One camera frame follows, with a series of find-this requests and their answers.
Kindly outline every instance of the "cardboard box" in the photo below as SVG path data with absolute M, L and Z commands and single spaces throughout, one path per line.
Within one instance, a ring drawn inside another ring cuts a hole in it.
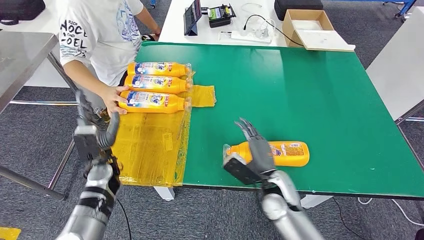
M 349 51 L 354 45 L 347 44 L 334 30 L 324 10 L 288 9 L 282 22 L 282 31 L 294 42 L 307 50 Z M 288 47 L 301 47 L 287 37 Z

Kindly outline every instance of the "silver robotic arm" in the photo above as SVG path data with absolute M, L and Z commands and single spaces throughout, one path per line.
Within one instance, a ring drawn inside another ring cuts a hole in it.
M 79 103 L 78 126 L 73 139 L 80 159 L 89 163 L 87 182 L 56 240 L 102 240 L 121 186 L 117 159 L 110 149 L 120 118 L 114 113 L 107 130 L 99 131 L 94 124 L 93 109 L 81 91 L 77 91 L 76 100 Z
M 262 210 L 284 239 L 324 240 L 301 206 L 300 196 L 289 175 L 276 169 L 267 140 L 249 121 L 240 118 L 235 124 L 249 143 L 252 161 L 246 164 L 238 154 L 232 153 L 225 157 L 224 169 L 246 185 L 262 183 Z

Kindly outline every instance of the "child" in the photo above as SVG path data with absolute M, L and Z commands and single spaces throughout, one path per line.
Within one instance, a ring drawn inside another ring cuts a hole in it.
M 119 94 L 128 87 L 118 85 L 126 76 L 128 64 L 135 60 L 142 39 L 157 40 L 161 28 L 140 0 L 61 1 L 60 62 L 66 74 L 77 85 L 100 96 L 109 114 L 126 114 L 116 102 L 127 102 Z M 134 17 L 154 34 L 142 36 Z M 97 77 L 86 67 L 89 64 Z

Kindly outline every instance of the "robot finger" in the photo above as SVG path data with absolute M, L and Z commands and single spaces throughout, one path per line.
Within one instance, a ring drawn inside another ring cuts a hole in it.
M 259 133 L 256 130 L 256 128 L 251 124 L 250 121 L 240 117 L 240 121 L 242 121 L 244 123 L 244 125 L 246 125 L 247 129 L 249 130 L 249 133 L 251 134 L 252 137 L 258 136 Z
M 234 121 L 234 123 L 240 127 L 241 131 L 243 132 L 247 140 L 250 140 L 253 137 L 250 135 L 249 130 L 242 123 L 238 121 Z

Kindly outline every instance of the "orange detergent bottle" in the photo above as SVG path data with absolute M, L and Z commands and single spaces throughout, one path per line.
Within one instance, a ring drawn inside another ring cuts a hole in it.
M 192 65 L 176 62 L 132 62 L 128 65 L 127 72 L 128 75 L 191 76 Z
M 146 91 L 123 91 L 121 97 L 128 103 L 119 103 L 119 107 L 130 113 L 166 113 L 173 114 L 177 111 L 191 107 L 191 99 L 178 97 L 174 94 L 146 92 Z
M 182 80 L 176 76 L 128 75 L 124 84 L 133 91 L 179 94 L 188 91 L 193 81 L 191 78 Z
M 303 167 L 309 162 L 309 150 L 306 143 L 301 141 L 270 141 L 268 142 L 274 156 L 276 166 Z M 224 158 L 231 153 L 237 153 L 246 160 L 252 161 L 252 155 L 247 141 L 239 145 L 224 145 Z

